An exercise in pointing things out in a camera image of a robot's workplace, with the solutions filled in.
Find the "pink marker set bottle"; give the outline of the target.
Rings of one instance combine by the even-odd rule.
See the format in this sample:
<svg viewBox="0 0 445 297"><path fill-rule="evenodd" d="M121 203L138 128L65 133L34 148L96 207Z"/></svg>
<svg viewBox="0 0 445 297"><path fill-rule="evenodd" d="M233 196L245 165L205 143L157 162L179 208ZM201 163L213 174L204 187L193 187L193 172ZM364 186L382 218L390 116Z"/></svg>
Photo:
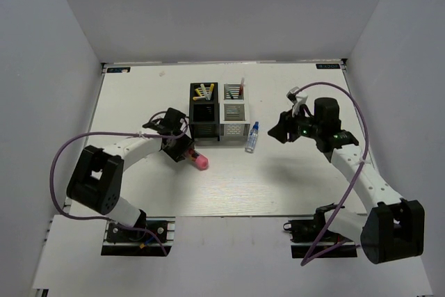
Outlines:
<svg viewBox="0 0 445 297"><path fill-rule="evenodd" d="M193 162L198 170L206 170L209 167L209 160L193 148L187 151L187 157Z"/></svg>

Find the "clear spray bottle blue cap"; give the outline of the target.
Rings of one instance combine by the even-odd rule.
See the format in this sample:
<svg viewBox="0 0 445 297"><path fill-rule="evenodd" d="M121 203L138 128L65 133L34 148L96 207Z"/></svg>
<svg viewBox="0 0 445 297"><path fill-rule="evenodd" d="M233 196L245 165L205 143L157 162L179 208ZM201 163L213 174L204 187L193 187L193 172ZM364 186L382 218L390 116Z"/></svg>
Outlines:
<svg viewBox="0 0 445 297"><path fill-rule="evenodd" d="M248 140L245 145L245 151L247 153L252 154L254 152L254 149L257 144L258 134L259 134L259 123L255 122L252 129L250 130L250 133L248 135Z"/></svg>

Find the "pale green capped white marker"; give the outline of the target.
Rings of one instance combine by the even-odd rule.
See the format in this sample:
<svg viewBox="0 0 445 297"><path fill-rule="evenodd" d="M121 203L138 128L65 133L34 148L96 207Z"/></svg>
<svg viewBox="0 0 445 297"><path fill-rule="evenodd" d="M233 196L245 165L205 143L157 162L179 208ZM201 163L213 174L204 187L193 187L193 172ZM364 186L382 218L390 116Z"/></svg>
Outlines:
<svg viewBox="0 0 445 297"><path fill-rule="evenodd" d="M211 99L211 92L208 88L204 89L204 94L205 94L206 99L209 101Z"/></svg>

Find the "red orange pen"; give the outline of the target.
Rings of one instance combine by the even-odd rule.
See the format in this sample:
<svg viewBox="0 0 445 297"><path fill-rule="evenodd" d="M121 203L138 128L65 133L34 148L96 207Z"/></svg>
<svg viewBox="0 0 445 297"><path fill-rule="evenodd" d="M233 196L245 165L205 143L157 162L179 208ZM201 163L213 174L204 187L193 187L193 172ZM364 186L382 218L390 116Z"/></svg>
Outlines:
<svg viewBox="0 0 445 297"><path fill-rule="evenodd" d="M242 96L243 96L244 83L245 83L245 78L242 77L242 78L241 78L241 82L240 82L239 87L238 87L238 98L239 98L239 99L241 99Z"/></svg>

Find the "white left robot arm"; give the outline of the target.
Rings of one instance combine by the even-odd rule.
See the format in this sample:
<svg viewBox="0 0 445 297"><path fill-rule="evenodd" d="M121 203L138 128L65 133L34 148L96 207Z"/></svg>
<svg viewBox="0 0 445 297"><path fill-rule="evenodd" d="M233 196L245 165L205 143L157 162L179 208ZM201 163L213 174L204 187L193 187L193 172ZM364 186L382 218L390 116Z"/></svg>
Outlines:
<svg viewBox="0 0 445 297"><path fill-rule="evenodd" d="M124 139L115 144L86 146L67 186L67 197L101 218L122 225L131 240L141 240L147 232L147 216L120 195L123 174L158 152L164 152L175 162L184 160L193 146L186 135L186 121L186 114L169 108L162 118L150 120L138 133L119 133Z"/></svg>

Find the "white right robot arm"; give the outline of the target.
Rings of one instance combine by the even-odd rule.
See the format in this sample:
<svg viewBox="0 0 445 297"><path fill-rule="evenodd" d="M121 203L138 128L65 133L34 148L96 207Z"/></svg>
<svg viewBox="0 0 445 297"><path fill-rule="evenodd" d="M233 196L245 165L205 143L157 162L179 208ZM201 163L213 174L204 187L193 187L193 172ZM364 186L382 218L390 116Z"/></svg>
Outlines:
<svg viewBox="0 0 445 297"><path fill-rule="evenodd" d="M303 262L325 255L328 250L318 248L318 243L335 235L338 238L332 250L351 241L374 264L422 255L423 206L417 200L406 200L365 162L358 140L341 127L337 100L318 98L313 112L305 97L295 96L291 101L292 109L281 113L268 135L281 143L292 143L300 137L313 139L318 151L350 183L366 210L366 215L361 216L348 211L343 202L332 203L317 208L309 223L292 222L288 228L292 241L311 244Z"/></svg>

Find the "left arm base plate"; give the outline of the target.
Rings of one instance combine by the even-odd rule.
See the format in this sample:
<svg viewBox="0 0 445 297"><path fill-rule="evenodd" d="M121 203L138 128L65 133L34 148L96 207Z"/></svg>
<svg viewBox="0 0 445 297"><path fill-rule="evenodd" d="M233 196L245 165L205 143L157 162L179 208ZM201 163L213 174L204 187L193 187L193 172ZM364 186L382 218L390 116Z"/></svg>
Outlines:
<svg viewBox="0 0 445 297"><path fill-rule="evenodd" d="M102 242L102 256L166 257L175 233L175 218L148 218L146 229L137 232L122 229L117 223L107 223Z"/></svg>

